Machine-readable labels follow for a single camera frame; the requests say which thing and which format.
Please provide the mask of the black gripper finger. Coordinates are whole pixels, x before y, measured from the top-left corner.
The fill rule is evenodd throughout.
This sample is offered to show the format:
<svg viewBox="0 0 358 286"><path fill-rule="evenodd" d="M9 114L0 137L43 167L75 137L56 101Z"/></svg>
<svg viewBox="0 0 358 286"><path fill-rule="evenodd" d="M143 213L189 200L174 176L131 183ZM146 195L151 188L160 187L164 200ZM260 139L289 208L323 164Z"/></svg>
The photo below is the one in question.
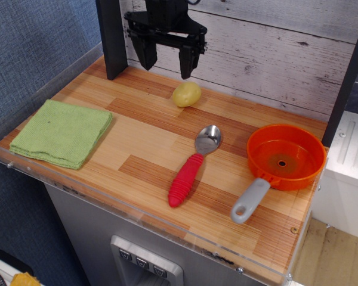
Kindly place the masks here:
<svg viewBox="0 0 358 286"><path fill-rule="evenodd" d="M192 71L197 67L199 61L199 48L182 46L179 49L180 72L182 79L188 79Z"/></svg>
<svg viewBox="0 0 358 286"><path fill-rule="evenodd" d="M150 70L158 59L153 35L131 35L131 39L140 64Z"/></svg>

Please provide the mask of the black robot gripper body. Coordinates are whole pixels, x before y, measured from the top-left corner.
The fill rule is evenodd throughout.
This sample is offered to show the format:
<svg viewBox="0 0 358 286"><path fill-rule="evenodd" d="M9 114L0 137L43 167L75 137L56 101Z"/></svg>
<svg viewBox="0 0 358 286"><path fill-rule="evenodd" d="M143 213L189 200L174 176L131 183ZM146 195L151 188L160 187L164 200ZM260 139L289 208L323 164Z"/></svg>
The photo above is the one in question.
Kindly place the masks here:
<svg viewBox="0 0 358 286"><path fill-rule="evenodd" d="M189 1L146 1L146 10L127 12L128 35L153 35L156 45L192 46L205 52L207 28L188 15Z"/></svg>

